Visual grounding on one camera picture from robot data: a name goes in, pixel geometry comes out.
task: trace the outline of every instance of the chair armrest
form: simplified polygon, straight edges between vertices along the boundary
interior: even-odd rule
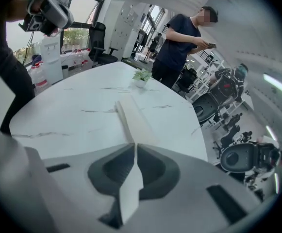
[[[114,52],[114,50],[118,51],[118,49],[114,49],[114,48],[109,48],[111,51],[110,51],[110,55],[112,55],[112,53]]]
[[[93,62],[96,62],[99,52],[104,52],[105,49],[97,48],[97,47],[93,47],[93,49],[96,50],[96,53],[95,53],[95,55],[94,55],[94,57],[93,57]]]

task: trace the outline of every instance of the smartphone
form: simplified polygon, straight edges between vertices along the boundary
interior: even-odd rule
[[[216,49],[216,43],[209,43],[211,49]]]

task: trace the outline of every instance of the white pot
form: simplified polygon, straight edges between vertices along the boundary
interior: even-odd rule
[[[135,85],[139,88],[144,88],[144,86],[146,85],[146,82],[144,80],[136,80]]]

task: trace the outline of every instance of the bottle label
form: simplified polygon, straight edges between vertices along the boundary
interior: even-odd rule
[[[44,80],[42,82],[39,82],[39,83],[35,83],[36,86],[41,86],[41,85],[44,85],[47,83],[47,80]]]

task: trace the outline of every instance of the white table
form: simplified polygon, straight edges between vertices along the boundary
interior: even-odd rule
[[[207,161],[193,106],[160,82],[141,89],[135,69],[122,62],[97,67],[53,85],[11,120],[10,130],[42,159],[76,155],[127,143],[115,110],[131,94],[159,139],[159,147]]]

